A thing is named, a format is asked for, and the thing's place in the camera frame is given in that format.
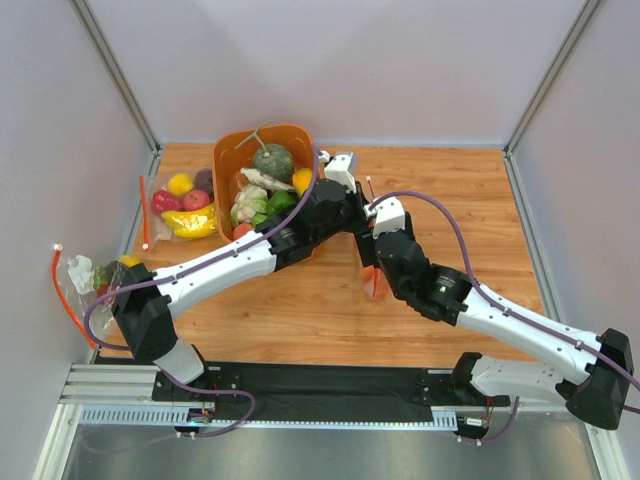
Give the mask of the white fake garlic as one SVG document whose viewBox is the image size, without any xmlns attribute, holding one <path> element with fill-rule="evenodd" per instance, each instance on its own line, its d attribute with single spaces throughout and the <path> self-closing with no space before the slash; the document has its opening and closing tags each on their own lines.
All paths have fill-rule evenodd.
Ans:
<svg viewBox="0 0 640 480">
<path fill-rule="evenodd" d="M 271 192 L 276 192 L 276 191 L 294 192 L 295 191 L 295 188 L 292 185 L 279 181 L 255 168 L 241 168 L 240 173 L 252 185 L 261 187 Z"/>
</svg>

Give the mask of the green fake bell pepper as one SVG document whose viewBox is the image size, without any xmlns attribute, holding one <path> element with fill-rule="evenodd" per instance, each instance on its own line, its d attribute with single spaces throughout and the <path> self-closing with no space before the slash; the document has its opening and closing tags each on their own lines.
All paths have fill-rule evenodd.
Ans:
<svg viewBox="0 0 640 480">
<path fill-rule="evenodd" d="M 279 214 L 283 209 L 295 205 L 297 197 L 291 193 L 280 190 L 276 191 L 268 200 L 266 205 L 266 215 L 268 217 Z"/>
</svg>

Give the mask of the orange plastic basket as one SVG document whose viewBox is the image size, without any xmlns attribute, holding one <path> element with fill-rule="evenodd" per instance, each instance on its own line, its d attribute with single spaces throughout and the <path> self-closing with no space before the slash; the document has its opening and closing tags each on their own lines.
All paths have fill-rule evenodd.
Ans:
<svg viewBox="0 0 640 480">
<path fill-rule="evenodd" d="M 217 230 L 228 243 L 299 200 L 320 170 L 318 149 L 297 125 L 260 125 L 221 137 L 213 149 Z"/>
</svg>

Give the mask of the small orange fake pumpkin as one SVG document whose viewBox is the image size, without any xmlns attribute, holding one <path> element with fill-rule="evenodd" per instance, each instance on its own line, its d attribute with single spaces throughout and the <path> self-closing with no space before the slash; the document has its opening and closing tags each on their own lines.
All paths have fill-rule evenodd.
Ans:
<svg viewBox="0 0 640 480">
<path fill-rule="evenodd" d="M 361 269 L 361 279 L 365 294 L 375 300 L 383 299 L 389 292 L 389 286 L 380 268 L 373 265 Z"/>
</svg>

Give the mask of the white fake cauliflower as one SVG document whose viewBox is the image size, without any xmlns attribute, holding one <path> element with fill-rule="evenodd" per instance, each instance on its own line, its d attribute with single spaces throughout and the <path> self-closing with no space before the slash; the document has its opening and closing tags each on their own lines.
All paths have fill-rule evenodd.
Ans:
<svg viewBox="0 0 640 480">
<path fill-rule="evenodd" d="M 265 189 L 249 184 L 236 195 L 230 211 L 232 225 L 250 223 L 256 215 L 266 214 L 268 193 Z"/>
</svg>

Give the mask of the purple fake fruit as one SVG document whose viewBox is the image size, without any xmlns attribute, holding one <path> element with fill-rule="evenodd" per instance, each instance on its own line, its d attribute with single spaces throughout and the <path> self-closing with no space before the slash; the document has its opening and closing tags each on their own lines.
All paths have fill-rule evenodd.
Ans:
<svg viewBox="0 0 640 480">
<path fill-rule="evenodd" d="M 199 170 L 194 177 L 194 186 L 197 190 L 212 194 L 214 191 L 212 170 L 210 168 Z"/>
</svg>

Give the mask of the clear zip bag orange seal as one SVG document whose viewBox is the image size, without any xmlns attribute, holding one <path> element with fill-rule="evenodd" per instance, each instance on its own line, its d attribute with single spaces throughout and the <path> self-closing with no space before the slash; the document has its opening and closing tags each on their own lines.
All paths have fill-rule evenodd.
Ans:
<svg viewBox="0 0 640 480">
<path fill-rule="evenodd" d="M 365 266 L 360 258 L 357 248 L 354 250 L 354 258 L 364 293 L 371 300 L 384 300 L 388 296 L 390 290 L 382 270 L 374 265 Z"/>
</svg>

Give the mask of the zip bag with banana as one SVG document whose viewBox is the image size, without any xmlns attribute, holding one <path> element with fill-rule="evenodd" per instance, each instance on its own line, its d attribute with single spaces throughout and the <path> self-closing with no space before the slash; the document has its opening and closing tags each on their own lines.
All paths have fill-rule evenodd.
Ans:
<svg viewBox="0 0 640 480">
<path fill-rule="evenodd" d="M 181 242 L 218 233 L 210 168 L 139 178 L 142 250 L 158 242 Z"/>
</svg>

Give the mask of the yellow fake lemon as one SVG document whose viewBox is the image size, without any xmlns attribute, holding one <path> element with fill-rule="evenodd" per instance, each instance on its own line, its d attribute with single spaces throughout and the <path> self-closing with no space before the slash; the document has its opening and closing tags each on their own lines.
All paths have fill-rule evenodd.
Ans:
<svg viewBox="0 0 640 480">
<path fill-rule="evenodd" d="M 183 197 L 194 188 L 191 177 L 186 173 L 176 174 L 167 182 L 167 191 L 177 197 Z"/>
</svg>

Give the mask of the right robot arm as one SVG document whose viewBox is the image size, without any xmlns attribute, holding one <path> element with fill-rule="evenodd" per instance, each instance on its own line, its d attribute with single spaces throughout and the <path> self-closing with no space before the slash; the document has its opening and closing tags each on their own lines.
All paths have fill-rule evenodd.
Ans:
<svg viewBox="0 0 640 480">
<path fill-rule="evenodd" d="M 633 377 L 628 337 L 582 330 L 513 303 L 466 271 L 431 263 L 399 201 L 365 206 L 359 250 L 384 273 L 393 295 L 421 316 L 477 331 L 532 356 L 505 361 L 463 355 L 454 369 L 484 396 L 522 396 L 562 404 L 579 420 L 619 427 Z"/>
</svg>

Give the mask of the yellow orange fake mango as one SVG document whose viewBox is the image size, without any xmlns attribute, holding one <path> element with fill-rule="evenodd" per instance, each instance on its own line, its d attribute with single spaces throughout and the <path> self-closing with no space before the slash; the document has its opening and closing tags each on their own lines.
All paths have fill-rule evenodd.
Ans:
<svg viewBox="0 0 640 480">
<path fill-rule="evenodd" d="M 313 171 L 309 168 L 299 168 L 291 178 L 292 186 L 297 195 L 302 197 L 309 188 L 313 178 Z"/>
</svg>

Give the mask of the red fake pepper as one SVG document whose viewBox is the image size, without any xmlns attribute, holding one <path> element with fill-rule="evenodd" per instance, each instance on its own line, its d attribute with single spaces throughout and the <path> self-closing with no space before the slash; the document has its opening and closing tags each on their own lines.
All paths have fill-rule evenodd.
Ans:
<svg viewBox="0 0 640 480">
<path fill-rule="evenodd" d="M 182 200 L 180 197 L 174 196 L 167 190 L 155 191 L 150 200 L 150 209 L 156 216 L 160 216 L 167 211 L 181 211 Z"/>
</svg>

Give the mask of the fake peach left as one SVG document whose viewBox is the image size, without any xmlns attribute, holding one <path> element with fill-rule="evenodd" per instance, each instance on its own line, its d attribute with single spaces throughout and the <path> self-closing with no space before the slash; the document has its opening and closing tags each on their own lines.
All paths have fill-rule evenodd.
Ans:
<svg viewBox="0 0 640 480">
<path fill-rule="evenodd" d="M 233 229 L 232 240 L 237 241 L 247 233 L 254 230 L 254 227 L 250 223 L 241 223 Z"/>
</svg>

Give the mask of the zip bag near left wall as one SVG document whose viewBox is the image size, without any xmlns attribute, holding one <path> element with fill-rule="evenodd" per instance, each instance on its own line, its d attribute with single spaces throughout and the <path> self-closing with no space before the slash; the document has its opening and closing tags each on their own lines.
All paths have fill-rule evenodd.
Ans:
<svg viewBox="0 0 640 480">
<path fill-rule="evenodd" d="M 130 268 L 119 263 L 119 258 L 100 264 L 84 255 L 68 256 L 63 249 L 60 243 L 54 245 L 53 286 L 67 315 L 89 346 L 96 348 L 98 344 L 86 332 L 84 315 L 98 298 L 120 287 Z"/>
</svg>

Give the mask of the fake yellow banana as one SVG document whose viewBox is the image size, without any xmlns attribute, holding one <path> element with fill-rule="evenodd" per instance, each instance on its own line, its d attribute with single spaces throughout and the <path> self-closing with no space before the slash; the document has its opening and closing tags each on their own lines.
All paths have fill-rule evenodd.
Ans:
<svg viewBox="0 0 640 480">
<path fill-rule="evenodd" d="M 204 238 L 218 231 L 213 204 L 192 211 L 165 211 L 161 218 L 173 234 L 182 239 Z"/>
</svg>

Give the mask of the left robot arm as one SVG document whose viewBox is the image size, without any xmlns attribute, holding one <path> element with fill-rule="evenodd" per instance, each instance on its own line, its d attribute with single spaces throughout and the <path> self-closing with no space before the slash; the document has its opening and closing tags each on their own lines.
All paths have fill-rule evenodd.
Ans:
<svg viewBox="0 0 640 480">
<path fill-rule="evenodd" d="M 183 384 L 200 378 L 204 362 L 178 337 L 175 320 L 217 293 L 310 258 L 337 233 L 368 228 L 365 203 L 360 187 L 321 179 L 305 200 L 224 247 L 158 271 L 129 268 L 112 308 L 127 349 Z"/>
</svg>

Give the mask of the green fake pumpkin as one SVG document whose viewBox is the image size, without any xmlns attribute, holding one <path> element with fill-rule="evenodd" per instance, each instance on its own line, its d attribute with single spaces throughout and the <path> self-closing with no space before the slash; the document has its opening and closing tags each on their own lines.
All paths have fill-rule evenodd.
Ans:
<svg viewBox="0 0 640 480">
<path fill-rule="evenodd" d="M 280 182 L 290 181 L 295 163 L 293 155 L 283 145 L 267 143 L 253 155 L 252 166 Z"/>
</svg>

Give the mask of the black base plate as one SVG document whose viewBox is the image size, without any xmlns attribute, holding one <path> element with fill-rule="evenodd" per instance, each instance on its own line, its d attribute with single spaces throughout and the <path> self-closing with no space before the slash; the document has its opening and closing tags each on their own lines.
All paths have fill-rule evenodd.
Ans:
<svg viewBox="0 0 640 480">
<path fill-rule="evenodd" d="M 221 362 L 191 385 L 242 390 L 256 399 L 250 416 L 267 422 L 426 422 L 434 407 L 508 407 L 448 371 L 407 367 Z"/>
</svg>

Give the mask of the yellow fake fruit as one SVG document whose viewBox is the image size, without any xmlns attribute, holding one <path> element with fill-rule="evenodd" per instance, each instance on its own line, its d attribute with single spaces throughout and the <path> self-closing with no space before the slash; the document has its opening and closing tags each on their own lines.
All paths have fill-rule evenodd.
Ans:
<svg viewBox="0 0 640 480">
<path fill-rule="evenodd" d="M 118 262 L 128 268 L 132 268 L 138 264 L 141 264 L 142 260 L 135 255 L 122 255 L 119 257 Z"/>
</svg>

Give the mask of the red fake apple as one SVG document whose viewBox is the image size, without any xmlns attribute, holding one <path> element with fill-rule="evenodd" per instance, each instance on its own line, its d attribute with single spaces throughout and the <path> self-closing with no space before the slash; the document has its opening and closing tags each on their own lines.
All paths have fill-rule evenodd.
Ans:
<svg viewBox="0 0 640 480">
<path fill-rule="evenodd" d="M 182 209 L 184 211 L 196 211 L 211 204 L 211 196 L 206 191 L 192 189 L 182 198 Z"/>
</svg>

